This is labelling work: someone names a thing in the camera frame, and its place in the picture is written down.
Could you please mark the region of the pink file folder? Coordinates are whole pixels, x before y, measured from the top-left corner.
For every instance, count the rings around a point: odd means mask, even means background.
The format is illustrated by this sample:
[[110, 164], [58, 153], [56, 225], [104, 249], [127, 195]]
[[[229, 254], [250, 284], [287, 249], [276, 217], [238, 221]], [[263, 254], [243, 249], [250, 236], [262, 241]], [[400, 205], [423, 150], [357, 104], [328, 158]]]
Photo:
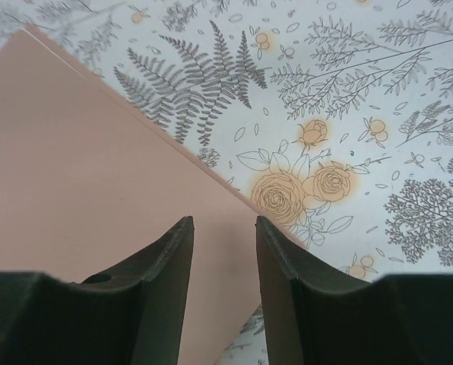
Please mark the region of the pink file folder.
[[0, 50], [0, 271], [81, 283], [192, 217], [179, 359], [213, 364], [261, 304], [259, 211], [30, 27]]

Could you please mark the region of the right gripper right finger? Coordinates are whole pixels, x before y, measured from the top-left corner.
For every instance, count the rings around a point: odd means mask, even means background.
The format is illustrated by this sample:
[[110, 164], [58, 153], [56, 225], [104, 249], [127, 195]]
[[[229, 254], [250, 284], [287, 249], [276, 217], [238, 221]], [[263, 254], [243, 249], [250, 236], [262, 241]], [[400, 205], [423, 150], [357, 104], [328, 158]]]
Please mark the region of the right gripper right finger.
[[349, 276], [266, 217], [256, 251], [271, 364], [453, 364], [453, 275]]

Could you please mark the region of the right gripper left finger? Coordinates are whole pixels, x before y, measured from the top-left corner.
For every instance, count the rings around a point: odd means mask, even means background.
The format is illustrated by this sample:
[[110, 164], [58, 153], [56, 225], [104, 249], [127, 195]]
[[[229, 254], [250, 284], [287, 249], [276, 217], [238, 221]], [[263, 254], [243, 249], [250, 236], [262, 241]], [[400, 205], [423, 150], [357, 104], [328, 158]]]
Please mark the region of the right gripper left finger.
[[0, 364], [175, 364], [194, 247], [192, 217], [81, 283], [0, 271]]

